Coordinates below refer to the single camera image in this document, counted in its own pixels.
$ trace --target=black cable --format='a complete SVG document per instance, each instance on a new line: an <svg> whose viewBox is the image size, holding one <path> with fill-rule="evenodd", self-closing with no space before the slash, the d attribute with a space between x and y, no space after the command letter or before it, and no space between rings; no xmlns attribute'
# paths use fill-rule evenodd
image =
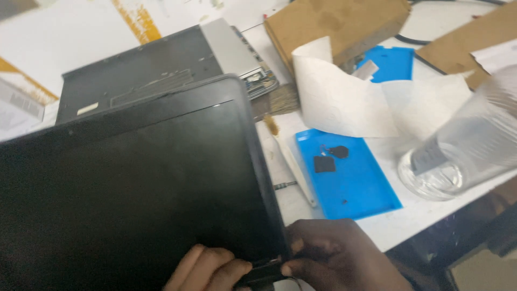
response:
<svg viewBox="0 0 517 291"><path fill-rule="evenodd" d="M422 2L422 1L425 1L425 0L414 0L411 3L411 6L413 6L413 5L415 5L415 4L419 3L419 2ZM506 4L506 2L504 2L502 0L478 0L478 1L486 2L486 3L490 3L490 4L495 4L495 5L499 5L499 6ZM401 42L409 43L411 45L425 46L425 45L428 45L428 44L431 43L428 40L412 39L412 38L409 38L409 37L402 36L400 34L395 35L395 38L400 40Z"/></svg>

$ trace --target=laptop lid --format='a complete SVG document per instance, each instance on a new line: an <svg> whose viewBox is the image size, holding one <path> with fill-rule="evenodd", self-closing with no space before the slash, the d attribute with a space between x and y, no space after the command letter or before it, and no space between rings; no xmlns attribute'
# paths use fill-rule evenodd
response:
<svg viewBox="0 0 517 291"><path fill-rule="evenodd" d="M160 289L196 243L279 278L283 223L242 81L0 144L0 265L26 289Z"/></svg>

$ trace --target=brush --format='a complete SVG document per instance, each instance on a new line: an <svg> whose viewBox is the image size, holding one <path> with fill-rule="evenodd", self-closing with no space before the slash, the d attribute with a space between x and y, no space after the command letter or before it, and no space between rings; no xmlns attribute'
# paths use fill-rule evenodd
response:
<svg viewBox="0 0 517 291"><path fill-rule="evenodd" d="M271 115L265 115L264 116L264 122L266 123L267 128L269 129L269 132L273 135L273 137L277 140L278 146L280 148L280 152L284 156L285 161L287 162L287 165L289 166L289 169L291 169L291 172L293 172L294 178L296 179L296 182L298 182L298 185L300 185L300 188L305 195L305 198L307 198L307 201L309 202L310 206L316 207L316 201L314 200L314 197L312 196L312 192L309 190L309 186L307 185L307 182L305 181L305 177L303 176L303 173L301 172L300 166L294 159L293 153L287 146L287 144L280 138L280 129L278 128L277 123L273 119Z"/></svg>

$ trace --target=cardboard box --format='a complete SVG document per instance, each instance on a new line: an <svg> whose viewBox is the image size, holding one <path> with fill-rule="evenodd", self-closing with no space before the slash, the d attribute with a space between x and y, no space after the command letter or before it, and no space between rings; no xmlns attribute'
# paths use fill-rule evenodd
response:
<svg viewBox="0 0 517 291"><path fill-rule="evenodd" d="M397 34L410 10L407 0L295 0L264 25L294 76L291 52L297 47L330 36L339 66Z"/></svg>
<svg viewBox="0 0 517 291"><path fill-rule="evenodd" d="M416 57L445 74L474 70L466 79L475 90L489 74L471 52L517 38L517 1L472 20L415 52Z"/></svg>
<svg viewBox="0 0 517 291"><path fill-rule="evenodd" d="M43 121L45 106L0 79L0 141L26 134Z"/></svg>

